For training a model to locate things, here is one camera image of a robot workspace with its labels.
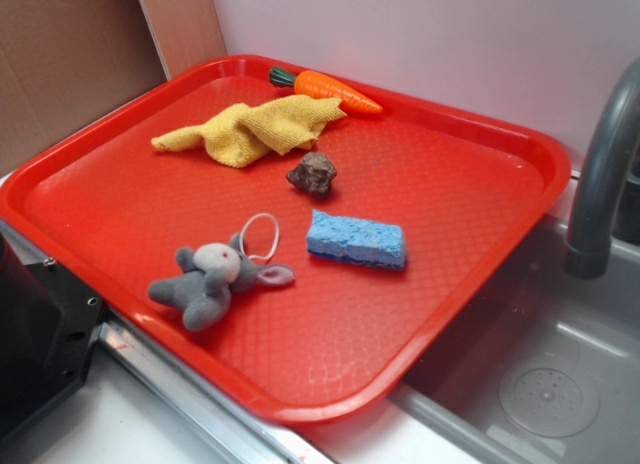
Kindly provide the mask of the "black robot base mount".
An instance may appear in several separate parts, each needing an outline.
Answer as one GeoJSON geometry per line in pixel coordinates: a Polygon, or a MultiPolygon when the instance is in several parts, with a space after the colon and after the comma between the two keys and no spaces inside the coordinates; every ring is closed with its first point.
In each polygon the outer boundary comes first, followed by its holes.
{"type": "Polygon", "coordinates": [[[24,264],[1,240],[1,444],[86,382],[106,308],[64,265],[24,264]]]}

